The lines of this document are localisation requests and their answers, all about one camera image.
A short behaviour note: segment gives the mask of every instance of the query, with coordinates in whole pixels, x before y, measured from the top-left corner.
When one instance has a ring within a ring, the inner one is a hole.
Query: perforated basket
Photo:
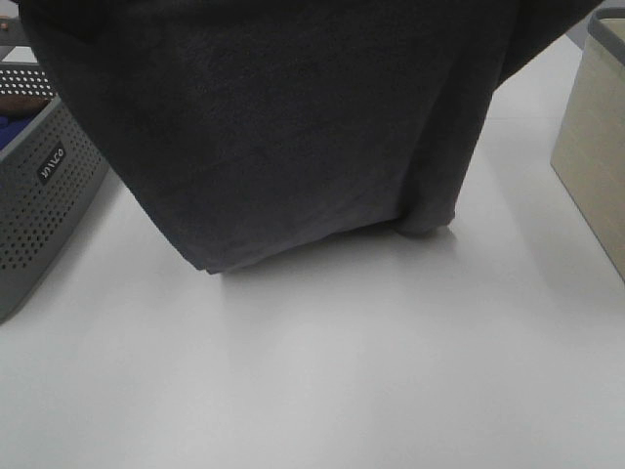
[[[19,21],[2,23],[0,45],[27,45]],[[108,167],[38,64],[0,63],[0,95],[13,94],[52,101],[0,151],[0,322],[55,259]]]

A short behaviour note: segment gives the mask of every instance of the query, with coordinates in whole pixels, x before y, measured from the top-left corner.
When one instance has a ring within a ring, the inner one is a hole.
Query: beige box
[[[625,279],[625,9],[589,32],[551,162]]]

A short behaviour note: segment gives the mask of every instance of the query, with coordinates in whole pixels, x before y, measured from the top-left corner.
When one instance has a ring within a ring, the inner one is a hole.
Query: white table
[[[497,93],[431,238],[209,277],[108,175],[0,327],[0,468],[622,468],[625,286],[549,165],[580,57]]]

